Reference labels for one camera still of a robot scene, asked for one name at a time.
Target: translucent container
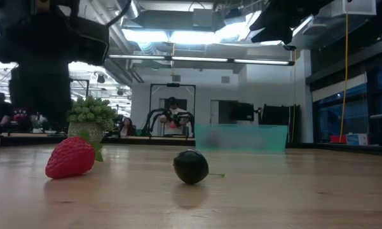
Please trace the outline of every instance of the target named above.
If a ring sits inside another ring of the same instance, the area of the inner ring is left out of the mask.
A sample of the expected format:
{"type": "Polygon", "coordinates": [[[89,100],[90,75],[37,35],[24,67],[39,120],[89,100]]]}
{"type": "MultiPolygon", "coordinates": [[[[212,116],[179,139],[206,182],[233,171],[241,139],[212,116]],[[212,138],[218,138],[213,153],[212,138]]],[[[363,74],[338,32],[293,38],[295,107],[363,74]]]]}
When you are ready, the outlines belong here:
{"type": "Polygon", "coordinates": [[[287,126],[195,125],[196,149],[201,151],[284,152],[287,126]]]}

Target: strawberry leaf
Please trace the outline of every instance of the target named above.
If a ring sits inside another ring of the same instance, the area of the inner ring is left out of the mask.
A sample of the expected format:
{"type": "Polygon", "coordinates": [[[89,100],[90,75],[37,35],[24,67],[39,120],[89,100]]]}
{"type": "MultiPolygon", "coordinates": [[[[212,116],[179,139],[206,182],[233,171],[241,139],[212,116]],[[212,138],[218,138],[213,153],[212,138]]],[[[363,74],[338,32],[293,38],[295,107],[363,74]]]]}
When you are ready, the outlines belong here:
{"type": "Polygon", "coordinates": [[[95,161],[103,162],[103,156],[101,150],[95,150],[95,161]]]}
{"type": "Polygon", "coordinates": [[[95,149],[95,161],[103,162],[103,156],[102,156],[103,145],[97,142],[89,142],[89,144],[92,145],[92,147],[95,149]]]}
{"type": "Polygon", "coordinates": [[[77,134],[78,137],[82,137],[87,143],[89,143],[95,150],[95,161],[103,162],[102,147],[103,145],[90,140],[90,134],[87,129],[82,129],[77,134]]]}
{"type": "Polygon", "coordinates": [[[87,129],[80,130],[78,132],[77,136],[83,138],[87,142],[90,141],[90,135],[89,135],[89,131],[87,129]]]}

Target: dark green fruit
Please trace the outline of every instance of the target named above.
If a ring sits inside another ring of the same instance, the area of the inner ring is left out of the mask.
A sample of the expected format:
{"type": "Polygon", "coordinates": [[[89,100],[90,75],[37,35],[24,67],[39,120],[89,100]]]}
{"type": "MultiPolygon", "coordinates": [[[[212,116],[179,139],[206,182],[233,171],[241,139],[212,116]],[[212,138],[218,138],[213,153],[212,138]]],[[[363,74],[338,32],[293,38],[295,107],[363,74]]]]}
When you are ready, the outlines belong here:
{"type": "Polygon", "coordinates": [[[174,158],[175,173],[186,184],[196,184],[209,174],[205,157],[198,151],[188,149],[174,158]]]}

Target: strawberry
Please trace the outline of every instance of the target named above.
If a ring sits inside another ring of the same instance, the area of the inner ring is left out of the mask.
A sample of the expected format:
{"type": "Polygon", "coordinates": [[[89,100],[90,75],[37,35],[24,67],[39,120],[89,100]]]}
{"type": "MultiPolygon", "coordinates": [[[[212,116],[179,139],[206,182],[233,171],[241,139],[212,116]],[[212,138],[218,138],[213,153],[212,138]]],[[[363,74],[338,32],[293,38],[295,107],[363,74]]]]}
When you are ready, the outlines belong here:
{"type": "Polygon", "coordinates": [[[95,148],[83,137],[69,137],[52,151],[45,174],[53,179],[79,176],[95,163],[95,148]]]}

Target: doorway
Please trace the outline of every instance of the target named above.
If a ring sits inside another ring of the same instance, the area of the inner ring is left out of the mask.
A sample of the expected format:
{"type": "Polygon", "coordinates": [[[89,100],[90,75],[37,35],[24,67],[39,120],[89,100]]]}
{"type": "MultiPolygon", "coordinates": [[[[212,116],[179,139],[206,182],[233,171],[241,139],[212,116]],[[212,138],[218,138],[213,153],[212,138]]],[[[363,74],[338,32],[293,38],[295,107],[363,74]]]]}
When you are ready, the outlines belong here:
{"type": "Polygon", "coordinates": [[[236,124],[231,119],[231,105],[236,101],[210,101],[210,123],[211,124],[236,124]]]}

